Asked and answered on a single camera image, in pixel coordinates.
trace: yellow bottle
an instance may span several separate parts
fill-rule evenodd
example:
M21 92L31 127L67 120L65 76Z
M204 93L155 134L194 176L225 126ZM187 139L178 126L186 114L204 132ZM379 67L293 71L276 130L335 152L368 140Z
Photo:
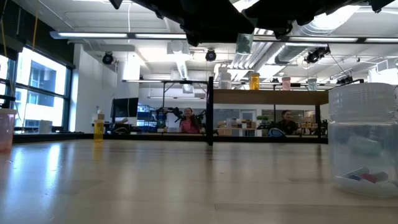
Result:
M260 89L260 74L254 73L250 78L250 90Z
M104 120L94 121L94 142L102 142L104 139Z

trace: woman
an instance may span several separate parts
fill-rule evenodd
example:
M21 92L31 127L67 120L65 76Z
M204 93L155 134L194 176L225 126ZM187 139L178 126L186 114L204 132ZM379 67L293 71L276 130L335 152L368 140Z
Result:
M198 122L193 115L193 111L191 108L187 108L184 111L184 117L181 119L181 132L187 134L198 134L199 133L199 125Z
M290 110L282 111L282 121L277 123L277 128L283 131L285 134L295 134L297 130L296 122L292 121L293 116Z

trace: pink shirt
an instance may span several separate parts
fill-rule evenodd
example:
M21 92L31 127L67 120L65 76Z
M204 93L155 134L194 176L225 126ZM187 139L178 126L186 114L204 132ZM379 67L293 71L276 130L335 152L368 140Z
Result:
M181 122L181 132L188 134L197 134L199 130L192 126L191 121L185 120Z

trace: plastic lid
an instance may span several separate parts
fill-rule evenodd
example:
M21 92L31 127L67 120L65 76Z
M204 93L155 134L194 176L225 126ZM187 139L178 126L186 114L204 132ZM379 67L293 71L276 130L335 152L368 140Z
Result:
M0 109L0 114L17 114L17 110Z
M385 83L361 83L329 92L333 121L391 121L396 110L394 87Z

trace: man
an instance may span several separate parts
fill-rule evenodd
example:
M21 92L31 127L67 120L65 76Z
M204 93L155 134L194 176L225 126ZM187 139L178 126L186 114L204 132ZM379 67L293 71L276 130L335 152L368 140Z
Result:
M285 134L295 134L298 127L296 122L292 121L292 112L290 110L282 111L282 118L283 120L276 124L276 128L280 129Z

